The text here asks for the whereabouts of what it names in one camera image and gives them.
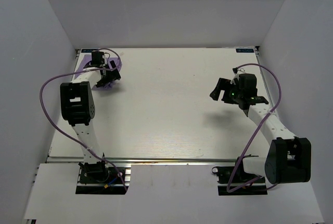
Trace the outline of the purple t shirt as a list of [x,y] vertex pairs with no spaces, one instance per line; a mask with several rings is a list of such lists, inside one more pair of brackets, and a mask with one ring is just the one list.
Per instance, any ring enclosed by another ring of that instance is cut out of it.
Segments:
[[87,68],[103,68],[105,70],[98,70],[101,74],[101,80],[95,85],[95,89],[110,89],[115,81],[121,79],[120,71],[122,68],[122,61],[120,55],[112,49],[92,49],[91,52],[84,54],[81,63],[79,64],[78,71]]

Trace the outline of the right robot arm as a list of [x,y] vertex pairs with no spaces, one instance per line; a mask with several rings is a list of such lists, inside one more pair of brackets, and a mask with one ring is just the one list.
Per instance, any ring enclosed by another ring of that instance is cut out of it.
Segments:
[[247,155],[243,151],[237,158],[229,181],[233,181],[235,176],[245,185],[261,177],[273,185],[310,180],[310,141],[297,137],[282,124],[265,97],[258,95],[254,74],[237,74],[232,80],[220,78],[210,97],[214,101],[221,99],[224,103],[238,105],[257,126],[251,140],[261,132],[270,146],[266,157]]

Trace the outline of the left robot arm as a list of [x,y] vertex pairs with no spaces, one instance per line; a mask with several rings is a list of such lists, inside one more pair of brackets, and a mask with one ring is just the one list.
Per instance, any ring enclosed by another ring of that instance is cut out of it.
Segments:
[[83,60],[73,78],[60,85],[62,118],[73,128],[83,152],[84,165],[96,164],[103,158],[93,126],[95,104],[93,89],[109,90],[121,79],[122,61],[112,49],[93,50]]

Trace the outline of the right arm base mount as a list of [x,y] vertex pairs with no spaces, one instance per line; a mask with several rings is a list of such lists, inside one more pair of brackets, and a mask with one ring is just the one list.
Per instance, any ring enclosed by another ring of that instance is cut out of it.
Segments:
[[[264,177],[260,177],[258,180],[248,183],[245,186],[229,193],[227,191],[227,185],[231,178],[233,166],[215,166],[212,167],[211,172],[217,177],[217,190],[219,196],[251,196],[251,195],[267,195],[266,181]],[[252,179],[258,177],[255,174],[249,174],[244,171],[243,163],[240,163],[235,175],[232,179],[229,189],[233,189],[239,185],[244,184]]]

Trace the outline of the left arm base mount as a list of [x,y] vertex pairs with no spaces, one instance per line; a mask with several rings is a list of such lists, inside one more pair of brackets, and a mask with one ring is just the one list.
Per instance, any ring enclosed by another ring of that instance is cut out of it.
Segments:
[[77,195],[125,195],[130,183],[131,169],[114,168],[105,162],[79,163]]

